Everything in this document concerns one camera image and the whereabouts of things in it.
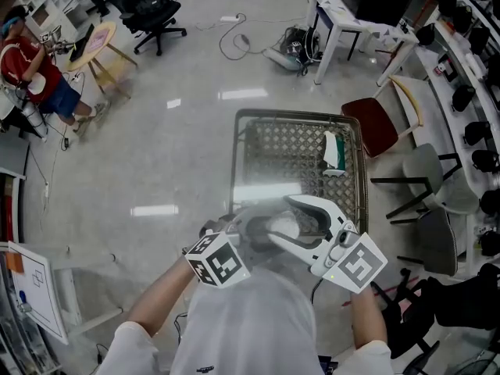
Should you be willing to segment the pink paper sheet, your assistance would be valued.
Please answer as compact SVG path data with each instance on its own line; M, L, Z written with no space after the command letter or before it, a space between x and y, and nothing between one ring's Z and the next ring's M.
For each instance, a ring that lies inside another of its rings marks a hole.
M86 52L93 52L105 44L109 29L102 29L91 35L86 46Z

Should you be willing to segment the round wooden side table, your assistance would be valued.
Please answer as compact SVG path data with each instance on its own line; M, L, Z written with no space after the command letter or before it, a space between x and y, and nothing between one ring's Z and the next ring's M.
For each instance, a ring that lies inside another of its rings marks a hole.
M105 44L93 52L86 52L85 47L84 54L75 62L68 61L66 68L70 73L88 68L101 93L105 94L105 88L112 85L123 97L130 99L130 92L121 84L121 79L132 66L138 68L138 64L113 45L115 22L100 23L92 34L102 29L109 29Z

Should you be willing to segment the orange block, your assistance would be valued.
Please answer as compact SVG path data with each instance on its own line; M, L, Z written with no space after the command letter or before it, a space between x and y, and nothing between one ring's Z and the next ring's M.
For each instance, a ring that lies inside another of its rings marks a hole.
M7 268L14 273L23 273L23 256L18 252L5 254Z

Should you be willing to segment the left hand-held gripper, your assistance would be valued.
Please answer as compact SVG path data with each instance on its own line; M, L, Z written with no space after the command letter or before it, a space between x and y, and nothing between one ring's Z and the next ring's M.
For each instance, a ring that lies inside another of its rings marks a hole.
M184 253L198 280L213 288L228 288L250 277L246 264L266 263L282 254L276 245L250 247L242 229L252 221L266 225L272 218L285 212L285 204L256 204L242 209L236 217L222 216L208 220L199 231L199 240Z

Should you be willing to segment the person's white shirt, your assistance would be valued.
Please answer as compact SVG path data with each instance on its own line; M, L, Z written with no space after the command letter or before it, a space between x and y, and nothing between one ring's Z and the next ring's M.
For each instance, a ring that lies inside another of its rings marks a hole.
M137 323L122 323L96 375L325 375L316 317L284 277L255 270L225 289L199 285L170 369Z

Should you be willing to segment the red seat wooden chair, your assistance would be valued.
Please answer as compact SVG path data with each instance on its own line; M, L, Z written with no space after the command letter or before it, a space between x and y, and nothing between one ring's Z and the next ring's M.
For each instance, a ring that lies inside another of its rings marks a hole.
M395 84L396 88L407 97L417 118L415 123L399 134L383 106L376 99L390 82ZM391 75L384 82L384 86L373 97L345 103L341 107L341 112L344 116L354 118L359 122L363 147L370 158L376 158L385 153L400 139L423 126L423 116L417 100L415 100L410 90L394 75Z

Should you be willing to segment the person's left forearm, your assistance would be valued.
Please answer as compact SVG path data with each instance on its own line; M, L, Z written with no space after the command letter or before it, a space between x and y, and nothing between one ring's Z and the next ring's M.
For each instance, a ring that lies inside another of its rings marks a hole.
M127 320L139 324L151 337L154 336L194 277L188 261L180 257L134 303Z

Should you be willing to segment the white storage cabinet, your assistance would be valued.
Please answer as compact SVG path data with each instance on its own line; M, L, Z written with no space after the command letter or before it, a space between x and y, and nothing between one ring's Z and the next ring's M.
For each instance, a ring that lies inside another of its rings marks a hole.
M20 242L20 184L26 180L25 167L29 141L16 132L0 133L0 177L7 186L5 197L6 237L9 242Z

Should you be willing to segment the row of black bags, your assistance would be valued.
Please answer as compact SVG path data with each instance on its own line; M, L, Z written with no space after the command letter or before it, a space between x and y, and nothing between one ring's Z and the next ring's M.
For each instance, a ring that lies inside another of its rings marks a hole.
M479 254L500 257L500 0L437 0L417 31L417 56L466 179L480 199L468 216ZM446 71L439 73L439 63Z

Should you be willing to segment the person's right forearm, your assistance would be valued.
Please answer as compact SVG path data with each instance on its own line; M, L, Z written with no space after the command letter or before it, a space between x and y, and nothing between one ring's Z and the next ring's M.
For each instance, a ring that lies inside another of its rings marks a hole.
M382 312L371 286L351 296L352 331L356 349L372 341L388 342L387 329Z

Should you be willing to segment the green and white tissue pack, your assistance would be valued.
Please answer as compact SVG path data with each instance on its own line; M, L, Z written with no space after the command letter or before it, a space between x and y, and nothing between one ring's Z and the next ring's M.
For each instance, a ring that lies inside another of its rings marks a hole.
M335 133L323 134L323 161L326 163L324 176L339 177L345 173L345 142Z

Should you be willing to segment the white cup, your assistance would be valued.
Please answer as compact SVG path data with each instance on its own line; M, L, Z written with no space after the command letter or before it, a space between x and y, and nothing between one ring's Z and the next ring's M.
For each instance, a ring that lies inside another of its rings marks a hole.
M270 232L284 234L293 239L296 239L300 235L300 226L294 213L291 211L286 211L272 217L268 221L266 229Z

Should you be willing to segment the white table with drawn lines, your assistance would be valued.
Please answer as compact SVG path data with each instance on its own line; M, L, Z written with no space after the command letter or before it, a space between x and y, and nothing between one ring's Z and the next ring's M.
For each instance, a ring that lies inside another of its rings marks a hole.
M123 312L116 307L91 320L83 320L77 300L73 271L114 263L116 256L111 252L99 248L50 247L9 241L0 245L4 252L18 252L23 256L23 273L11 272L17 305L59 342L68 345L71 338ZM26 304L20 301L20 290L26 294Z

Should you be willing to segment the black office chair pink cushion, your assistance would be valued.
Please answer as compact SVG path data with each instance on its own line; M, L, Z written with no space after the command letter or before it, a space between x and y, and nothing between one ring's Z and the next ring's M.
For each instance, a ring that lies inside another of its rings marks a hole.
M421 353L402 375L427 375L423 369L440 343L428 345L424 337L434 323L442 327L494 330L500 326L500 268L486 263L479 273L457 284L444 285L434 277L409 288L411 271L401 270L402 281L390 298L376 283L371 286L386 303L382 315L387 328L391 358L397 359L413 346Z

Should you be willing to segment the light grey black-legged chair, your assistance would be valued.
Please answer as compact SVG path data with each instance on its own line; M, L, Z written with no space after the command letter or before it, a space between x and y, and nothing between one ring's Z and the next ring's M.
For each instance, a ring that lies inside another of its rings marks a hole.
M432 145L420 145L403 159L402 173L401 177L370 180L374 184L404 184L412 193L412 199L389 212L387 219L419 206L427 211L444 209L463 216L479 209L480 199L469 186L456 153L439 155Z

